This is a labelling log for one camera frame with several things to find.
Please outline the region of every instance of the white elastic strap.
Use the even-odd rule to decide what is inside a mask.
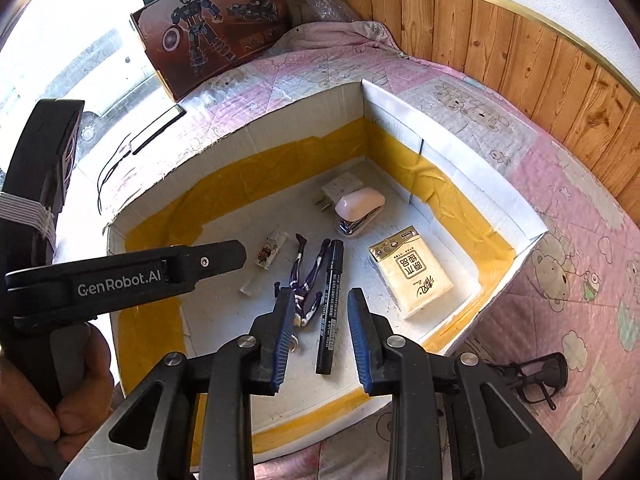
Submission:
[[[0,191],[0,218],[33,227],[49,241],[51,248],[56,250],[53,214],[40,202]]]

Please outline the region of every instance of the white cardboard box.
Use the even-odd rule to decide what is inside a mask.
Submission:
[[[339,164],[327,167],[329,158]],[[371,311],[387,316],[396,333],[445,353],[462,342],[546,232],[500,174],[402,100],[366,81],[315,94],[255,120],[186,161],[127,205],[110,226],[112,253],[124,252],[126,245],[141,249],[237,238],[248,256],[244,269],[203,280],[194,292],[164,304],[158,310],[162,316],[154,316],[153,305],[112,314],[124,387],[130,390],[165,352],[214,352],[248,332],[256,316],[271,311],[273,282],[289,279],[297,248],[294,234],[309,240],[302,275],[322,239],[339,237],[334,213],[320,212],[314,202],[320,187],[346,169],[382,192],[386,206],[359,238],[343,239],[332,374],[315,374],[317,314],[300,334],[300,350],[289,357],[280,393],[252,399],[256,461],[318,442],[388,401],[368,400],[358,382],[346,319],[351,287],[363,288]],[[251,176],[250,171],[259,174]],[[274,191],[264,196],[260,182]],[[225,194],[240,206],[219,203]],[[152,221],[143,223],[148,218]],[[409,225],[422,235],[454,288],[402,320],[367,250]],[[262,293],[248,298],[239,289],[254,272],[253,259],[275,228],[289,233],[290,241],[262,276]],[[314,290],[323,287],[324,272]],[[153,345],[149,335],[154,330],[170,336]]]

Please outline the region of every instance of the pink bedsheet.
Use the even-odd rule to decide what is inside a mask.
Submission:
[[[538,404],[533,412],[584,479],[598,478],[640,417],[640,230],[549,134],[468,76],[402,54],[383,25],[301,25],[267,56],[203,84],[184,100],[187,117],[136,156],[137,166],[133,157],[123,161],[103,201],[115,214],[251,120],[363,78],[465,141],[548,226],[465,344],[498,362],[564,352],[571,370],[558,408]],[[389,420],[382,410],[316,446],[256,466],[256,478],[386,478]]]

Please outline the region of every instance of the wood panel wall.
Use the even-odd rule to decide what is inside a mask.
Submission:
[[[562,142],[640,225],[640,103],[587,53],[483,0],[345,0],[411,56],[500,92]]]

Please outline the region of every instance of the barcode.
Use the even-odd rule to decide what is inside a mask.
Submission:
[[[329,344],[327,345],[327,348],[329,350],[334,349],[334,340],[335,340],[335,319],[332,319],[331,323],[329,323]]]

